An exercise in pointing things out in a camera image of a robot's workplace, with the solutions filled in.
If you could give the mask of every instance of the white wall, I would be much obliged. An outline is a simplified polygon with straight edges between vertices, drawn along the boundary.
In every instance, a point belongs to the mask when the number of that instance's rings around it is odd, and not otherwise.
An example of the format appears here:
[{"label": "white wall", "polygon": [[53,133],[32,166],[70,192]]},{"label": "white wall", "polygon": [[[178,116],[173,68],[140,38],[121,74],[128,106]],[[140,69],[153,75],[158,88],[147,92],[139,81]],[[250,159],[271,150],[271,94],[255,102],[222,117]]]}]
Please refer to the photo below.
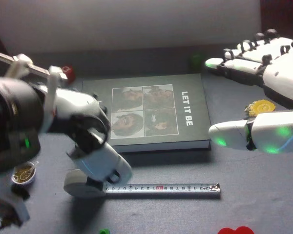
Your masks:
[{"label": "white wall", "polygon": [[12,54],[230,43],[259,31],[259,0],[0,0]]}]

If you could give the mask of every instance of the book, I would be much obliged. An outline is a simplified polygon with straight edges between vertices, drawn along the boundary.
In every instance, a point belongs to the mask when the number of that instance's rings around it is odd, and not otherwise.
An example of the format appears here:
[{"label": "book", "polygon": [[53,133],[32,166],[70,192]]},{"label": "book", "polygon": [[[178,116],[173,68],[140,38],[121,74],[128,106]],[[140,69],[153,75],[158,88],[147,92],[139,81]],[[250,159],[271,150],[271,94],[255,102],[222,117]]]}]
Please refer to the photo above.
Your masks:
[{"label": "book", "polygon": [[200,74],[87,80],[83,92],[107,107],[118,153],[209,148]]}]

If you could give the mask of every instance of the robotic hand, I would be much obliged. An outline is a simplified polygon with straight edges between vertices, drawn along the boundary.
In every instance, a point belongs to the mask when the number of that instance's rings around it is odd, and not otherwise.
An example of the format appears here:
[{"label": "robotic hand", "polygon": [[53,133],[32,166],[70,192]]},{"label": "robotic hand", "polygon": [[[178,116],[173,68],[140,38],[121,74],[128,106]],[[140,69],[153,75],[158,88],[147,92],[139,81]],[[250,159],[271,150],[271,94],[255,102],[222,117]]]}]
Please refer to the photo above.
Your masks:
[{"label": "robotic hand", "polygon": [[[5,77],[0,78],[1,228],[20,226],[29,219],[24,204],[29,194],[15,187],[11,176],[15,166],[39,153],[39,134],[63,133],[75,141],[68,156],[80,169],[68,173],[64,187],[71,195],[80,195],[76,193],[80,186],[99,189],[105,182],[128,182],[131,167],[106,143],[109,120],[106,109],[101,109],[94,97],[58,88],[67,81],[59,67],[42,69],[25,55],[10,57],[0,53],[0,60],[11,64]],[[30,72],[46,78],[47,85],[22,81]],[[94,131],[103,134],[103,139]]]},{"label": "robotic hand", "polygon": [[[268,98],[293,109],[293,40],[273,29],[256,34],[253,42],[243,41],[237,49],[224,49],[222,58],[211,58],[205,66],[225,78],[257,85]],[[292,152],[293,110],[218,123],[210,127],[209,135],[216,144],[233,149]]]}]

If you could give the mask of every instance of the gray table surface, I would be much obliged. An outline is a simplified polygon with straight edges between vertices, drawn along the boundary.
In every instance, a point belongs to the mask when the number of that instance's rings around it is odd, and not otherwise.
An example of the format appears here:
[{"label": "gray table surface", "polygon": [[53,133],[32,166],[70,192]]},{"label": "gray table surface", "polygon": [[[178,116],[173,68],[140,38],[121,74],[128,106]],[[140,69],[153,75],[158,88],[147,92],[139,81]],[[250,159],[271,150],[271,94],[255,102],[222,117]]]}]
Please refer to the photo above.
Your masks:
[{"label": "gray table surface", "polygon": [[[258,87],[203,74],[211,123],[245,117],[249,103],[264,99]],[[82,80],[75,84],[81,88]],[[269,155],[221,148],[211,151],[131,155],[132,183],[214,183],[220,199],[79,200],[63,190],[75,169],[65,152],[73,142],[41,136],[37,178],[26,202],[31,220],[14,234],[217,234],[223,227],[248,226],[256,234],[293,234],[293,153]]]}]

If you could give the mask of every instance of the bowl with yellow contents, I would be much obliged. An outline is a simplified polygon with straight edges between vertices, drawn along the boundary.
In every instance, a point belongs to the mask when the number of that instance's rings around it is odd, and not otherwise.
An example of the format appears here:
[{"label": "bowl with yellow contents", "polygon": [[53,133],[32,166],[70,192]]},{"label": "bowl with yellow contents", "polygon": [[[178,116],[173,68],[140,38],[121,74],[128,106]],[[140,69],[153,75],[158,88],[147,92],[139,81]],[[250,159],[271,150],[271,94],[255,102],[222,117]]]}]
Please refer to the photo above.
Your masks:
[{"label": "bowl with yellow contents", "polygon": [[25,162],[17,167],[14,168],[13,174],[12,174],[12,181],[15,184],[18,185],[27,185],[34,181],[35,175],[36,175],[36,168],[33,170],[33,172],[28,176],[26,179],[21,179],[21,174],[25,171],[30,170],[30,168],[34,166],[32,162]]}]

